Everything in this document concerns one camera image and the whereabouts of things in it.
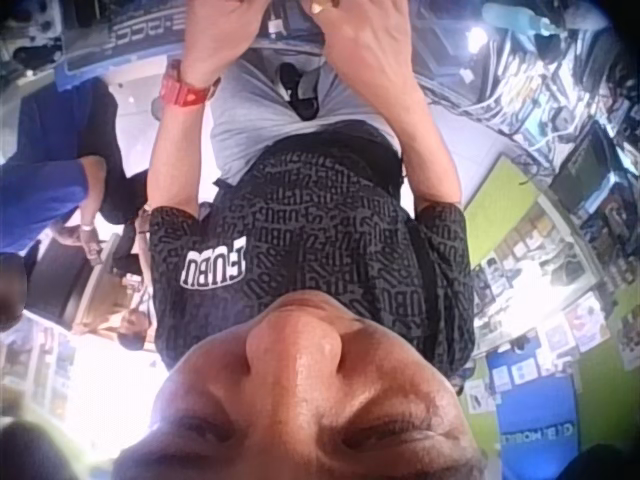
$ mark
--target red watch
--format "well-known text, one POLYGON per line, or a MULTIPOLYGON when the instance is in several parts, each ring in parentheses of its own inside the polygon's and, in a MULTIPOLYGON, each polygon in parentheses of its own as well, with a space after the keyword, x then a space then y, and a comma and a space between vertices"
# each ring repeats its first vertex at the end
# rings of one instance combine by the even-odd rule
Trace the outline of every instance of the red watch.
POLYGON ((196 88, 180 79, 180 60, 172 60, 167 65, 167 71, 162 78, 160 98, 165 105, 177 105, 178 107, 193 107, 202 105, 211 100, 216 93, 220 79, 207 88, 196 88))

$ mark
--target blue shirt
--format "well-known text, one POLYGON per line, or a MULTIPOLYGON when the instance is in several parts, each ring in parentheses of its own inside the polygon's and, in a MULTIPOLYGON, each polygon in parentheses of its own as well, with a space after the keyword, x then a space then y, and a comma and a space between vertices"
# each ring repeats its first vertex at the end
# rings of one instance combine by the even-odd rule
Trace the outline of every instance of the blue shirt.
POLYGON ((87 196, 78 160, 92 80, 64 92, 55 84, 20 104, 16 153, 0 166, 0 252, 21 252, 87 196))

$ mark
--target nose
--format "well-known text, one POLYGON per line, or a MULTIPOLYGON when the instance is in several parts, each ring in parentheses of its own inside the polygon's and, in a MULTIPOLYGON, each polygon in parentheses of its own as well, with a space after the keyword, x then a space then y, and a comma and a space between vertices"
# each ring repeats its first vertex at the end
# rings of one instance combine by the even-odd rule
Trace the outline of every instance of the nose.
POLYGON ((247 393, 259 399, 262 419, 281 439, 308 435, 339 389, 342 340, 322 316, 313 308, 277 309, 247 336, 247 393))

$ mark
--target black t-shirt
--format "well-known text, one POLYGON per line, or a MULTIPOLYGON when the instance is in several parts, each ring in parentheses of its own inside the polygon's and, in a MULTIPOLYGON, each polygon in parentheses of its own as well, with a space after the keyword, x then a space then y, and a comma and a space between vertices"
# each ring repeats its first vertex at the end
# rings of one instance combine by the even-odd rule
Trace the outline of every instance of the black t-shirt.
POLYGON ((268 148, 200 222, 151 217, 156 347, 172 368, 282 295, 325 292, 409 341, 445 376, 474 346, 463 213, 400 206, 401 162, 377 140, 324 131, 268 148))

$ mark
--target eye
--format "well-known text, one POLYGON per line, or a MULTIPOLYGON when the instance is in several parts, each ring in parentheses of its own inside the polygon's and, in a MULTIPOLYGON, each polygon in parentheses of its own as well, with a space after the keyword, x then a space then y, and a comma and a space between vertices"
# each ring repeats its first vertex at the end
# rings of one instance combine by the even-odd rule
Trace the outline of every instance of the eye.
POLYGON ((179 417, 166 425, 172 432, 194 435, 204 441, 226 443, 233 438, 233 431, 222 425, 198 417, 179 417))
POLYGON ((342 443, 351 450, 391 447, 421 440, 432 435, 425 422, 415 420, 390 420, 348 433, 342 443))

